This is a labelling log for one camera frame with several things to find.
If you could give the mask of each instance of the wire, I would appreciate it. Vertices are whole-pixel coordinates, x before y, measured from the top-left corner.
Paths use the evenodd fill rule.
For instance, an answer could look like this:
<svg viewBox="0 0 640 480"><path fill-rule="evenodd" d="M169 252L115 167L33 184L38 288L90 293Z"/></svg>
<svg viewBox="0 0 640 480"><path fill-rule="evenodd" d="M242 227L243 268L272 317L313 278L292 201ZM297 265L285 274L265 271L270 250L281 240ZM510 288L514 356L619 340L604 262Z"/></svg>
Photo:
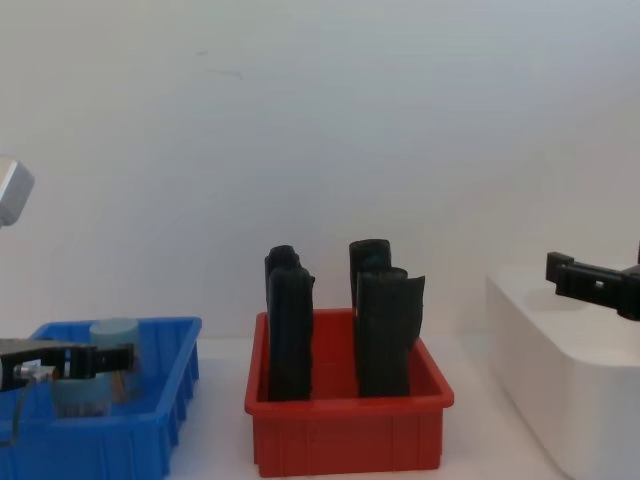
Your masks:
<svg viewBox="0 0 640 480"><path fill-rule="evenodd" d="M24 404L27 401L27 395L29 394L29 390L33 385L37 382L35 377L29 378L27 385L22 389L22 393L20 394L20 398L16 402L16 406L13 409L13 419L11 426L11 437L9 440L0 440L0 448L9 448L13 447L18 438L20 436L20 417L22 416L22 409L24 408Z"/></svg>

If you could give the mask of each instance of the white box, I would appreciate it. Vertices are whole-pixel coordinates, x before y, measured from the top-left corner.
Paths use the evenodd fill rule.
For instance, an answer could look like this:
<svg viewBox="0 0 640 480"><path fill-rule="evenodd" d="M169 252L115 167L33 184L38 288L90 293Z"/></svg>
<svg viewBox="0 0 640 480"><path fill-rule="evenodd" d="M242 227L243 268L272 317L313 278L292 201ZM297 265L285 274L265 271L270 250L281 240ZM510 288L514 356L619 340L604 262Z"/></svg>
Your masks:
<svg viewBox="0 0 640 480"><path fill-rule="evenodd" d="M487 319L492 369L560 469L640 478L640 323L555 295L544 266L490 275Z"/></svg>

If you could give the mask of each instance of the white backdrop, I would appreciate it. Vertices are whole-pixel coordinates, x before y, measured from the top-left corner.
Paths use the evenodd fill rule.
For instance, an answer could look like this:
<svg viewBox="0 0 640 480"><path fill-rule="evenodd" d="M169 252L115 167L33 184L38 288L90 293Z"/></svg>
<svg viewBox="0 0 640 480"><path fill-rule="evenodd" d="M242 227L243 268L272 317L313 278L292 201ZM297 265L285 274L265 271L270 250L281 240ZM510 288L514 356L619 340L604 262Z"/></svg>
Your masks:
<svg viewBox="0 0 640 480"><path fill-rule="evenodd" d="M3 0L0 334L193 314L251 332L291 243L318 306L347 244L428 276L424 331L483 326L483 277L550 249L631 263L640 3Z"/></svg>

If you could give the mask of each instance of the white table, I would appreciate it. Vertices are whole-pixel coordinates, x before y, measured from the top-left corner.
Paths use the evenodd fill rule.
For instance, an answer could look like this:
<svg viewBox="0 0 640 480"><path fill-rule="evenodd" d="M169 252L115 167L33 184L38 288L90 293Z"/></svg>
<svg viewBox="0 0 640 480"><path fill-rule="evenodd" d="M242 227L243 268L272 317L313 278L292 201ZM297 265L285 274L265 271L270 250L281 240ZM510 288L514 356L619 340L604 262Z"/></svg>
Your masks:
<svg viewBox="0 0 640 480"><path fill-rule="evenodd" d="M252 342L200 340L200 382L169 480L258 479L244 394ZM484 334L434 336L427 346L455 395L445 415L442 466L430 472L360 474L374 480L562 480L488 370Z"/></svg>

